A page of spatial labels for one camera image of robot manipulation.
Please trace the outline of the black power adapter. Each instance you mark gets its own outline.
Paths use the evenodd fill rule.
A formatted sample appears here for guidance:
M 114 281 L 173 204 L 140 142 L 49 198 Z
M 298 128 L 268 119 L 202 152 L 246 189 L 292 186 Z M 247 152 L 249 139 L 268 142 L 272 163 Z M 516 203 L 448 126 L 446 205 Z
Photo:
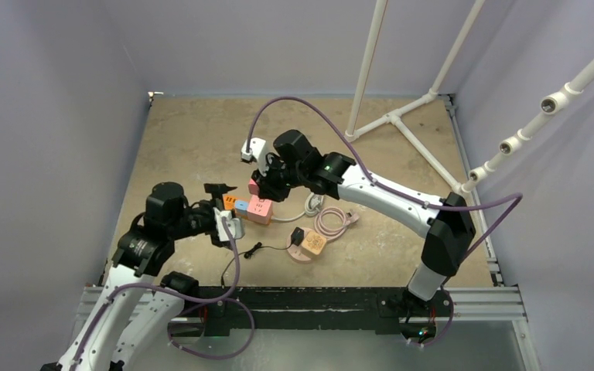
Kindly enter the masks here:
M 304 240 L 304 237 L 305 237 L 304 229 L 302 229 L 300 227 L 296 227 L 290 235 L 290 240 L 289 240 L 290 245 L 299 247 L 301 245 L 302 241 Z

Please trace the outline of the beige cube power socket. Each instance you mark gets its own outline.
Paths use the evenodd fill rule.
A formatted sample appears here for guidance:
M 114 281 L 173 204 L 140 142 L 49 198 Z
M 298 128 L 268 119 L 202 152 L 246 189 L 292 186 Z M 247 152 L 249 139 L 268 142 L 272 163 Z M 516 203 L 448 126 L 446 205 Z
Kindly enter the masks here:
M 324 236 L 320 235 L 315 230 L 310 230 L 305 234 L 300 246 L 306 254 L 319 256 L 323 252 L 326 244 L 327 239 Z

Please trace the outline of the light blue small block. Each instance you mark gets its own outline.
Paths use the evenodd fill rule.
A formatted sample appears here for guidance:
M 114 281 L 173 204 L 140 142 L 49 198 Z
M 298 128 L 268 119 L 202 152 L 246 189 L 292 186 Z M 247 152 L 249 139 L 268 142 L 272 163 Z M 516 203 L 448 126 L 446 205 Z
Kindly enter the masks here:
M 248 207 L 249 202 L 243 199 L 237 199 L 234 203 L 235 212 L 241 216 L 246 216 L 248 214 Z

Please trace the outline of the pink round power socket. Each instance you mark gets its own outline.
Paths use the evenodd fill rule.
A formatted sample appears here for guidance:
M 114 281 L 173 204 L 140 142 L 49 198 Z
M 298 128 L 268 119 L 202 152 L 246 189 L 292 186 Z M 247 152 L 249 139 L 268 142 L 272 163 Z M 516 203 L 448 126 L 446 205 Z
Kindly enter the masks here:
M 313 229 L 304 228 L 305 234 L 310 230 L 313 230 Z M 301 246 L 299 246 L 299 247 L 291 246 L 290 241 L 289 241 L 290 235 L 287 239 L 286 252 L 295 262 L 300 263 L 300 264 L 308 264 L 308 263 L 311 263 L 315 258 L 317 258 L 317 256 L 311 256 L 309 254 L 306 254 L 305 251 L 301 248 Z

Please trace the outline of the orange power strip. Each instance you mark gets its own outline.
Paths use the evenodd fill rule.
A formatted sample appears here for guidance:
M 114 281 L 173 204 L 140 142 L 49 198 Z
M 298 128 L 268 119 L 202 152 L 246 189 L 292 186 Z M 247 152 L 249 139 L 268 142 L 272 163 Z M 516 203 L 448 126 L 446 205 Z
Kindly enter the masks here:
M 238 216 L 262 225 L 268 225 L 273 216 L 273 203 L 269 199 L 260 199 L 252 195 L 247 201 L 233 195 L 224 196 L 226 210 L 234 211 Z

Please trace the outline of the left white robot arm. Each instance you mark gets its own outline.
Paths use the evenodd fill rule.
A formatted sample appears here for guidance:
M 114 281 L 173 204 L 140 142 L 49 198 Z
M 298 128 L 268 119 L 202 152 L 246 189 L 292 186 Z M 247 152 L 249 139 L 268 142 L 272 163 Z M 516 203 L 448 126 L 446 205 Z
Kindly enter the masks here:
M 144 212 L 117 243 L 87 322 L 60 359 L 43 365 L 44 370 L 130 370 L 172 318 L 192 315 L 230 295 L 202 298 L 198 280 L 177 272 L 153 284 L 177 240 L 205 234 L 214 246 L 232 248 L 244 235 L 241 221 L 224 207 L 232 187 L 207 183 L 204 190 L 210 199 L 191 204 L 176 182 L 152 188 Z

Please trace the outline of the pink square plug adapter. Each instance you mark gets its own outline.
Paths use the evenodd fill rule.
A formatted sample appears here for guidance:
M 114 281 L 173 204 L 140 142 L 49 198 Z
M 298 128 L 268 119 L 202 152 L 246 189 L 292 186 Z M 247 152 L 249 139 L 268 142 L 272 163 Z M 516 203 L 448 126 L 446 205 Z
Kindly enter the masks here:
M 259 186 L 253 179 L 250 179 L 247 184 L 247 189 L 249 193 L 253 196 L 258 196 L 259 194 Z

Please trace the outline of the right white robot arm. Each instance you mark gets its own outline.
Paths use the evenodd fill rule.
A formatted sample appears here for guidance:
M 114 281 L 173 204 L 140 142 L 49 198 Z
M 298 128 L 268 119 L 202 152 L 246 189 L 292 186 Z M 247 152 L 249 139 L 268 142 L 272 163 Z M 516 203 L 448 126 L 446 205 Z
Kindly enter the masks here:
M 335 151 L 321 154 L 295 129 L 280 134 L 271 145 L 260 138 L 246 140 L 241 160 L 256 163 L 251 177 L 261 199 L 283 202 L 292 189 L 303 186 L 316 195 L 366 206 L 424 238 L 421 262 L 403 294 L 405 308 L 415 315 L 432 307 L 435 293 L 457 274 L 476 235 L 461 195 L 420 194 L 365 174 L 353 158 Z

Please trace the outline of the pink cube socket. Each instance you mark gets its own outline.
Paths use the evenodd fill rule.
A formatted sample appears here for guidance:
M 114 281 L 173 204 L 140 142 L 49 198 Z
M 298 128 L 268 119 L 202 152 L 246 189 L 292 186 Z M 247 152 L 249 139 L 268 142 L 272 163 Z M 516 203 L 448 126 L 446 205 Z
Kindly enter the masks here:
M 268 225 L 273 215 L 273 202 L 252 195 L 247 206 L 247 219 L 251 222 Z

